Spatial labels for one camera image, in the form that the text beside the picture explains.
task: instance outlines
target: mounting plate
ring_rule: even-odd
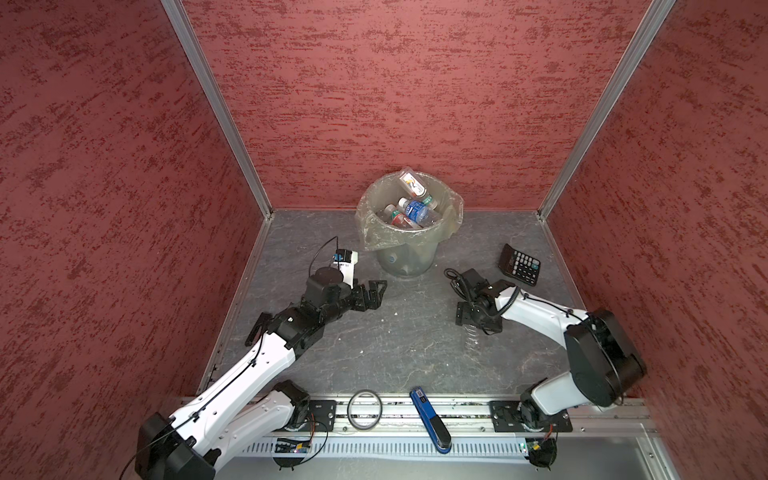
[[[312,400],[310,399],[310,411],[309,413],[315,415],[315,420],[326,424],[328,431],[333,431],[333,424],[336,422],[336,400]],[[304,422],[304,425],[300,426],[296,430],[288,430],[285,428],[277,429],[275,432],[308,432],[310,430],[310,423]],[[324,434],[323,427],[319,426],[317,432]]]
[[[531,430],[526,429],[520,422],[511,419],[511,413],[517,412],[519,404],[520,402],[514,400],[488,402],[488,406],[491,408],[491,420],[493,421],[493,429],[495,432],[531,432]],[[571,418],[565,410],[555,416],[553,425],[554,432],[570,433],[574,431],[574,427],[571,424]]]

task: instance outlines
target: water bottle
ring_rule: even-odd
[[[400,210],[402,210],[406,217],[424,228],[431,227],[440,220],[440,214],[434,210],[430,210],[425,204],[418,200],[401,198],[397,204],[400,206]]]
[[[416,176],[416,172],[411,167],[405,167],[398,172],[397,179],[414,200],[420,201],[431,210],[437,208],[438,201],[429,194],[427,187],[424,186],[424,183]]]
[[[421,230],[422,228],[418,223],[406,217],[400,210],[397,210],[392,204],[386,206],[384,210],[380,212],[379,218],[382,221],[393,225],[394,227],[402,228],[403,230]]]

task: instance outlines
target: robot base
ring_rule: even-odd
[[[488,406],[491,407],[491,420],[493,421],[495,432],[518,433],[538,431],[546,433],[549,430],[549,428],[545,429],[543,427],[533,430],[523,425],[518,414],[520,406],[518,401],[494,401],[489,402]],[[568,413],[565,410],[553,415],[550,421],[553,432],[569,433],[574,431],[571,419],[568,418]]]

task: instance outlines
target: transparent trash bin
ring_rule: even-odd
[[[451,188],[432,175],[418,172],[429,193],[439,202],[437,212],[442,219],[421,230],[400,230],[376,216],[400,197],[408,197],[397,173],[373,182],[357,205],[357,222],[362,248],[376,251],[382,268],[396,276],[418,276],[429,270],[435,260],[438,243],[447,240],[462,225],[464,200]]]

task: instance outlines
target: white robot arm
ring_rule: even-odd
[[[139,431],[136,473],[143,480],[211,480],[254,439],[300,426],[310,398],[290,381],[241,410],[323,337],[325,325],[348,310],[379,308],[386,281],[372,280],[367,290],[354,280],[355,263],[357,252],[336,250],[335,267],[311,275],[298,303],[274,317],[262,313],[247,340],[248,353],[235,366],[170,418],[152,415]]]
[[[517,421],[538,430],[563,410],[585,403],[607,407],[645,375],[646,366],[613,313],[575,310],[531,295],[499,280],[490,284],[475,270],[447,269],[453,290],[463,298],[456,323],[484,332],[502,331],[502,320],[521,323],[563,346],[571,365],[521,395]]]

